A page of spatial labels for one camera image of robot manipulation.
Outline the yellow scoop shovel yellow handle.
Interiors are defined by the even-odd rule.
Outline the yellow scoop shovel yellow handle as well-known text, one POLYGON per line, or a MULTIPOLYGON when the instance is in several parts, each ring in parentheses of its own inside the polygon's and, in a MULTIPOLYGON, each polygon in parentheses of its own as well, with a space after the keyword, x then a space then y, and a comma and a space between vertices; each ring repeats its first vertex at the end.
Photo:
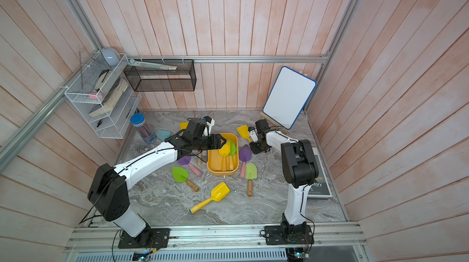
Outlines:
POLYGON ((249 142, 252 142, 252 139, 250 138, 249 127, 247 125, 239 126, 236 130, 240 137, 248 140, 249 142))

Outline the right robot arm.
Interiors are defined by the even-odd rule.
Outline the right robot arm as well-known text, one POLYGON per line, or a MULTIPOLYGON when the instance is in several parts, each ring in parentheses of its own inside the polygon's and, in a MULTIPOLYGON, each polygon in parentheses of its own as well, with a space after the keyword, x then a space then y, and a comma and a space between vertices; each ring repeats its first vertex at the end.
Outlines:
POLYGON ((277 149, 282 156, 283 176, 288 187, 287 207, 282 222, 287 227, 305 224, 307 195, 319 177, 319 158, 310 141, 293 139, 269 126, 266 119, 248 128, 250 149, 253 154, 277 149))

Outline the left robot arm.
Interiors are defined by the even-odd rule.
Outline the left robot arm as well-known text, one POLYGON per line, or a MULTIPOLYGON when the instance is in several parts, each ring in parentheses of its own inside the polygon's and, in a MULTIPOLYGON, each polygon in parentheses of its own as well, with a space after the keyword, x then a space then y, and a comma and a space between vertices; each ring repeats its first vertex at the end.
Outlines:
POLYGON ((129 206, 128 191, 154 171, 193 151, 218 150, 227 140, 212 134, 210 117, 191 119, 188 126, 163 140, 156 148, 122 164, 100 166, 87 195, 93 207, 108 221, 123 230, 123 236, 140 246, 152 239, 151 227, 129 206))

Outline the light blue plastic shovel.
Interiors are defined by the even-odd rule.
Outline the light blue plastic shovel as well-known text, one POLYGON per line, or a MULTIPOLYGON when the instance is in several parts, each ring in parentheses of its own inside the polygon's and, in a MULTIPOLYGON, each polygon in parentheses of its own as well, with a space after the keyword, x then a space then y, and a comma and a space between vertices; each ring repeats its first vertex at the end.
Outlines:
POLYGON ((166 130, 156 130, 155 135, 161 142, 164 142, 167 138, 172 135, 172 133, 166 130))

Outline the yellow plastic storage box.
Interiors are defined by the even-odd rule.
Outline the yellow plastic storage box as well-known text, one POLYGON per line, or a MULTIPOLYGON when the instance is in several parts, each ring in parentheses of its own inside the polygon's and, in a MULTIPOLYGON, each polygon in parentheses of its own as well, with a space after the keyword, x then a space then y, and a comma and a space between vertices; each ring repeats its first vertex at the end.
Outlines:
POLYGON ((219 150, 210 150, 208 152, 207 168, 215 176, 229 176, 233 175, 240 168, 239 164, 239 147, 238 138, 233 133, 222 133, 221 134, 226 140, 232 142, 231 148, 233 152, 230 152, 227 156, 223 156, 219 153, 219 150))

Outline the light green box on basket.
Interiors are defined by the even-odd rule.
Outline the light green box on basket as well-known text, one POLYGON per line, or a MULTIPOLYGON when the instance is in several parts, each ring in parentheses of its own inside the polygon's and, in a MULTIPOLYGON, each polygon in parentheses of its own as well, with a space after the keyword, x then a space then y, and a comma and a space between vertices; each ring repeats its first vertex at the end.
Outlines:
POLYGON ((135 59, 130 59, 128 61, 128 65, 131 67, 135 67, 141 70, 161 70, 161 71, 168 71, 168 70, 177 70, 178 67, 175 65, 166 65, 160 63, 149 63, 145 61, 137 61, 135 59))

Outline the wooden easel stand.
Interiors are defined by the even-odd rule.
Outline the wooden easel stand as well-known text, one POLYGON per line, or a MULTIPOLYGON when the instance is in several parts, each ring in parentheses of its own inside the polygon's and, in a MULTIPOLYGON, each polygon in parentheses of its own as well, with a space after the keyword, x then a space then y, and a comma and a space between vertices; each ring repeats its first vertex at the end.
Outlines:
POLYGON ((271 128, 277 128, 279 129, 283 134, 285 135, 289 135, 290 134, 290 131, 287 130, 284 126, 280 125, 279 123, 277 123, 274 119, 270 118, 268 115, 266 115, 264 112, 260 112, 260 115, 263 119, 266 119, 268 122, 269 122, 269 126, 271 128))

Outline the blue lid pencil jar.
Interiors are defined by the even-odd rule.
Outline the blue lid pencil jar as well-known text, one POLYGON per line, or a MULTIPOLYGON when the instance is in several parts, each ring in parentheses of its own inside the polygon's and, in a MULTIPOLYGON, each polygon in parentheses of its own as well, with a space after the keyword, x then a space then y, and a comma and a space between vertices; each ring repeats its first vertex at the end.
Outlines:
POLYGON ((146 122, 143 114, 136 113, 132 115, 130 118, 130 122, 146 144, 150 145, 155 142, 156 136, 153 130, 148 125, 148 123, 146 122))

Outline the large yellow plastic scoop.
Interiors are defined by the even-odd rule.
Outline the large yellow plastic scoop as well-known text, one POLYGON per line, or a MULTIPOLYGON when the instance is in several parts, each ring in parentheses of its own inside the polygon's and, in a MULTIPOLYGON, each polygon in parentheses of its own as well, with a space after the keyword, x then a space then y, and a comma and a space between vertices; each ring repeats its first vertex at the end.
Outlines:
POLYGON ((227 184, 224 182, 221 182, 215 188, 212 189, 210 198, 190 208, 190 212, 194 214, 195 212, 199 211, 200 209, 202 209, 204 206, 206 206, 212 201, 219 202, 224 197, 226 197, 229 193, 230 193, 230 189, 227 186, 227 184))

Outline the Twins story book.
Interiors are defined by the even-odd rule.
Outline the Twins story book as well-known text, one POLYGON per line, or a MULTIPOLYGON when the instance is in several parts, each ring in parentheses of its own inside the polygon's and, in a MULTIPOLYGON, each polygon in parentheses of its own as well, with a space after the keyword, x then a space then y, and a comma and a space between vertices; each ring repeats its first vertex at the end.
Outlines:
POLYGON ((320 151, 317 147, 314 147, 313 153, 316 159, 319 161, 319 175, 318 178, 316 178, 315 182, 312 184, 308 197, 313 199, 329 199, 332 197, 332 191, 330 189, 329 181, 324 170, 320 151))

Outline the grey round bowl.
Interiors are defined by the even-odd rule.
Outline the grey round bowl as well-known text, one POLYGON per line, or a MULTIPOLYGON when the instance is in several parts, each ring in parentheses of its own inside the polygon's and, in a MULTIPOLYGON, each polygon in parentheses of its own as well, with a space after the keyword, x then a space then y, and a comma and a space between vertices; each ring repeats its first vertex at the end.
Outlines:
POLYGON ((115 68, 118 66, 121 60, 121 57, 120 57, 120 54, 115 49, 111 47, 102 48, 100 52, 102 56, 104 57, 108 66, 110 66, 111 68, 115 68))

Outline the white board blue frame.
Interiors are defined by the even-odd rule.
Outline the white board blue frame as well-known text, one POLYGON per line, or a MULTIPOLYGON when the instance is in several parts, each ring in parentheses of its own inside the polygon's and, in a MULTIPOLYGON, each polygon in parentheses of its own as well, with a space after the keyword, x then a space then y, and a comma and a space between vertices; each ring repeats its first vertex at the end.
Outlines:
POLYGON ((283 66, 263 107, 263 113, 290 130, 316 89, 316 81, 283 66))

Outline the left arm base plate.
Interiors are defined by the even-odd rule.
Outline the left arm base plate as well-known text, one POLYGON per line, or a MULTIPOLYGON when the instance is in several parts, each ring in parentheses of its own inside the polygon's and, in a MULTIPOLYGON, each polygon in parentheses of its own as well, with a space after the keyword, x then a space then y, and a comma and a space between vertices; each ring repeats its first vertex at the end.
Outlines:
POLYGON ((143 230, 135 238, 129 236, 125 231, 120 235, 118 244, 119 249, 161 249, 166 248, 168 245, 169 234, 171 230, 168 228, 155 228, 150 227, 143 230))

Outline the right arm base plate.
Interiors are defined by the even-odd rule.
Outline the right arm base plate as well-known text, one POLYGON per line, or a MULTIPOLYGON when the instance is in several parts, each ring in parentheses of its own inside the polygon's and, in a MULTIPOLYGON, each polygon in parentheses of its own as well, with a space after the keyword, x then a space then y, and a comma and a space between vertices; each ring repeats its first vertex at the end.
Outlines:
POLYGON ((267 225, 260 230, 260 236, 270 246, 279 245, 305 245, 311 246, 315 243, 313 230, 303 223, 301 225, 267 225))

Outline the aluminium front rail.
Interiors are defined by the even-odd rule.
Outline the aluminium front rail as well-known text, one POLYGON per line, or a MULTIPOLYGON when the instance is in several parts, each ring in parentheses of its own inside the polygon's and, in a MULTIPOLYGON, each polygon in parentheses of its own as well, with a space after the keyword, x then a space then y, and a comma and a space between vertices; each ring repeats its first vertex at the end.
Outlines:
MULTIPOLYGON (((167 250, 196 249, 244 249, 269 247, 263 224, 247 225, 195 225, 172 226, 167 250)), ((65 253, 108 252, 117 248, 120 229, 118 227, 78 228, 65 246, 65 253)), ((366 245, 365 235, 356 222, 317 222, 311 225, 314 242, 300 242, 300 246, 356 246, 366 245)))

